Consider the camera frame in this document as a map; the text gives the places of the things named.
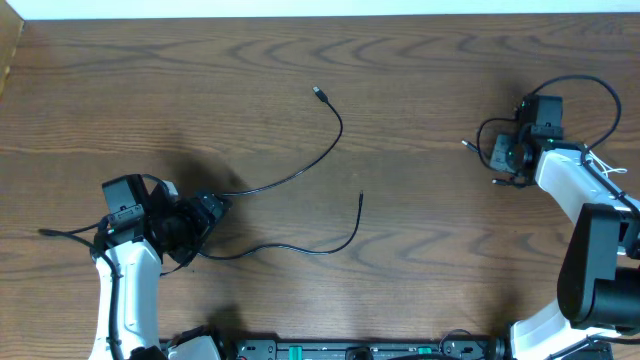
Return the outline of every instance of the wooden tabletop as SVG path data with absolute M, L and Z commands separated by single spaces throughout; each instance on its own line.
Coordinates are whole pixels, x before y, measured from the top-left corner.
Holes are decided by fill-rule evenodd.
M 353 244 L 197 258 L 160 280 L 160 335 L 206 323 L 281 338 L 499 334 L 554 298 L 572 225 L 539 188 L 492 185 L 460 140 L 544 80 L 597 75 L 624 106 L 597 153 L 628 168 L 614 181 L 640 196 L 638 49 L 637 15 L 29 22 L 0 105 L 0 358 L 82 359 L 93 345 L 88 250 L 36 229 L 96 222 L 100 185 L 123 174 L 191 196 L 295 172 L 338 131 L 315 85 L 344 118 L 341 141 L 295 181 L 235 199 L 205 246 L 335 247 L 363 190 Z M 546 93 L 564 97 L 570 139 L 611 124 L 596 85 Z

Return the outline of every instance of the white backdrop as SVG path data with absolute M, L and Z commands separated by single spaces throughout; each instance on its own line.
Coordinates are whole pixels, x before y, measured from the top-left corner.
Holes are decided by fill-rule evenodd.
M 640 12 L 640 0 L 8 0 L 7 2 L 25 20 Z

